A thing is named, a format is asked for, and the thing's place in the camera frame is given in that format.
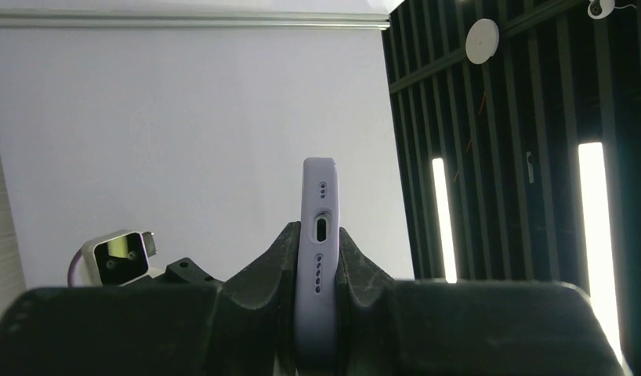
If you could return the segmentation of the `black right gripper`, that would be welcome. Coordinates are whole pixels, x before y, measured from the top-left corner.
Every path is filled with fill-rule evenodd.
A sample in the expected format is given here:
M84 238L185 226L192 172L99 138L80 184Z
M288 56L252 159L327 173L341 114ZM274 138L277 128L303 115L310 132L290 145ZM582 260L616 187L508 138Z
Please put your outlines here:
M163 274L154 278L158 284L193 284L211 285L222 284L221 280L206 273L190 258L182 258L168 264Z

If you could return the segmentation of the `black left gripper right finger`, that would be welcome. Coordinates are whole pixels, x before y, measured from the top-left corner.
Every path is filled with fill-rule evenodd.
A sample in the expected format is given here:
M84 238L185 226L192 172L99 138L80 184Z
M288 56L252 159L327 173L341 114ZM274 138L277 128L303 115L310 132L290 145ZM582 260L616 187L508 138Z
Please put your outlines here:
M395 280L340 233L340 375L622 375L573 284Z

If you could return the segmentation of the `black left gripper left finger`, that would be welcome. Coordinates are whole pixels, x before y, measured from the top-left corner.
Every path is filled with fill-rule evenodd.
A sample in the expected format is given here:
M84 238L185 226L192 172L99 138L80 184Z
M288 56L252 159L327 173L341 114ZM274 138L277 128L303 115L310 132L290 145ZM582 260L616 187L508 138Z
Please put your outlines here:
M293 375L299 232L222 284L26 291L0 319L0 375Z

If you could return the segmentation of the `lilac phone case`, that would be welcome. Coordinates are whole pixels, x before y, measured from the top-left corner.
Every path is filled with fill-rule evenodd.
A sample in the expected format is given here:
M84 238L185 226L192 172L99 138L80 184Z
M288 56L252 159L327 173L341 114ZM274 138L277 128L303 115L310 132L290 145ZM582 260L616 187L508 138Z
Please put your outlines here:
M328 157L303 162L293 335L300 375L331 375L338 359L339 180Z

